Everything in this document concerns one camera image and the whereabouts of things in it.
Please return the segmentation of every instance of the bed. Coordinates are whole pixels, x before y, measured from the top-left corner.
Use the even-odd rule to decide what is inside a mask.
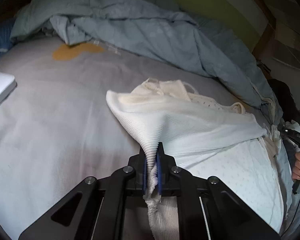
[[[68,47],[49,37],[21,42],[0,58],[0,72],[13,74],[18,83],[0,106],[0,225],[11,239],[85,177],[109,176],[138,153],[139,144],[106,105],[108,90],[131,92],[149,77],[181,79],[222,105],[239,101],[215,78],[147,56],[95,39]],[[269,118],[244,106],[270,130]],[[292,182],[284,147],[277,170],[286,214]],[[135,217],[128,219],[133,224]],[[126,232],[131,239],[132,231]]]

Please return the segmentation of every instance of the human hand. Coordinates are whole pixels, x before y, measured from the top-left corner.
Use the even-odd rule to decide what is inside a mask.
[[[292,179],[300,180],[300,152],[296,153],[296,162],[292,169]]]

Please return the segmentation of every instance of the pillow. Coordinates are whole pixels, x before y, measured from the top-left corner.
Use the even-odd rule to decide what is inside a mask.
[[[10,42],[10,33],[14,22],[15,19],[11,18],[0,23],[0,56],[8,52],[13,46],[12,42]]]

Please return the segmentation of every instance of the white ribbed garment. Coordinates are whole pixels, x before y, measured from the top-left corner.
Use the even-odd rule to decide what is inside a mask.
[[[163,143],[165,154],[194,176],[218,176],[279,231],[283,201],[275,167],[271,167],[262,139],[266,130],[253,114],[245,113],[240,103],[221,106],[212,98],[187,92],[181,81],[153,79],[130,94],[108,91],[106,100],[146,154],[148,184],[144,199],[156,240],[179,239],[175,199],[161,199],[153,192],[158,142]]]

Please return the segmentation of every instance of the blue blanket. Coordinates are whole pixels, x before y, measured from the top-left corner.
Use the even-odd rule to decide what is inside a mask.
[[[184,70],[217,77],[234,95],[261,109],[272,124],[282,110],[254,57],[217,21],[192,17],[172,0],[32,0],[18,14],[12,41],[57,33],[66,44],[106,41]]]

